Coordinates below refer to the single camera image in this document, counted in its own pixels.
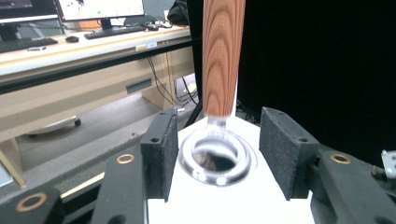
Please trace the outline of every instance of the floor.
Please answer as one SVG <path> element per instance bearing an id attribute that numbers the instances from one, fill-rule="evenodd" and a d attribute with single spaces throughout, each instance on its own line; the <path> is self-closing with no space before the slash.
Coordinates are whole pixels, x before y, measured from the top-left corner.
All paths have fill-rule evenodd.
<path id="1" fill-rule="evenodd" d="M 194 75 L 185 77 L 194 91 Z M 182 79 L 176 83 L 179 129 L 190 117 L 195 103 L 186 92 Z M 15 182 L 0 188 L 0 203 L 28 189 L 50 185 L 61 193 L 99 175 L 105 170 L 106 159 L 124 150 L 126 141 L 137 144 L 155 115 L 162 109 L 141 96 L 133 94 L 122 100 L 78 115 L 82 123 L 70 124 L 58 131 L 31 138 L 17 138 L 26 186 Z"/>

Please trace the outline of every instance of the wooden stick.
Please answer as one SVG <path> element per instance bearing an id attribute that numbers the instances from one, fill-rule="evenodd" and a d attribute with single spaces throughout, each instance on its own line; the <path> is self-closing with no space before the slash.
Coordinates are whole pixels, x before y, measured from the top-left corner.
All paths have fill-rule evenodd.
<path id="1" fill-rule="evenodd" d="M 205 0 L 203 104 L 208 116 L 227 118 L 239 67 L 245 0 Z"/>

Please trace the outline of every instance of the wooden desk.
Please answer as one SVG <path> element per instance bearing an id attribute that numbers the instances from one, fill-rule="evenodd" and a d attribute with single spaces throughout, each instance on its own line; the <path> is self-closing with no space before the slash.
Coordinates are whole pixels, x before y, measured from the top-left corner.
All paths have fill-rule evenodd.
<path id="1" fill-rule="evenodd" d="M 93 40 L 85 39 L 84 34 L 74 34 L 80 37 L 80 41 L 74 44 L 66 43 L 65 36 L 55 36 L 53 38 L 57 39 L 59 44 L 47 46 L 43 51 L 18 50 L 0 54 L 0 83 L 40 76 L 44 73 L 56 73 L 68 67 L 87 63 L 105 63 L 134 53 L 135 47 L 139 45 L 149 43 L 164 45 L 190 39 L 190 29 L 181 27 Z M 194 70 L 191 48 L 178 49 L 151 58 L 157 76 L 168 84 L 169 91 L 173 89 L 171 83 L 175 78 L 192 74 Z M 4 146 L 16 146 L 9 141 L 58 120 L 124 98 L 130 94 L 127 91 L 128 87 L 135 85 L 138 87 L 142 83 L 149 83 L 152 79 L 149 62 L 142 59 L 0 94 L 0 161 L 23 185 L 21 162 L 13 159 L 19 158 L 15 156 L 16 152 L 18 154 L 18 149 L 13 148 L 14 154 L 11 156 L 7 153 L 9 148 L 4 148 Z M 162 97 L 156 97 L 149 92 L 150 89 L 145 88 L 145 93 L 142 95 L 162 108 L 170 106 Z"/>

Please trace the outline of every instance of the black backdrop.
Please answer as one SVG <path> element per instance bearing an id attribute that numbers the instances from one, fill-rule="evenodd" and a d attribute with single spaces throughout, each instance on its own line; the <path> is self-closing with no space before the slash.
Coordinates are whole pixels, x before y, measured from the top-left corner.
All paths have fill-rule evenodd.
<path id="1" fill-rule="evenodd" d="M 247 0 L 238 99 L 382 166 L 396 150 L 396 1 Z"/>

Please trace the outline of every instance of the keyboard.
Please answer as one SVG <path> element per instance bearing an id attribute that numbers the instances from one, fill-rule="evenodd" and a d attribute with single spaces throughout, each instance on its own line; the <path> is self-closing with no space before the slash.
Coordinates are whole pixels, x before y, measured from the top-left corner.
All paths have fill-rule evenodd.
<path id="1" fill-rule="evenodd" d="M 145 30 L 146 30 L 146 28 L 144 28 L 142 26 L 133 26 L 133 27 L 125 27 L 125 28 L 121 28 L 121 29 L 95 31 L 95 32 L 92 32 L 89 34 L 85 34 L 84 36 L 87 39 L 96 39 L 96 38 L 102 38 L 102 37 L 107 37 L 107 36 L 112 36 L 112 35 L 125 35 L 125 34 L 145 31 Z"/>
<path id="2" fill-rule="evenodd" d="M 58 41 L 52 38 L 32 40 L 30 38 L 0 42 L 0 53 L 10 52 L 19 49 L 29 49 L 31 47 L 43 47 L 57 44 Z"/>

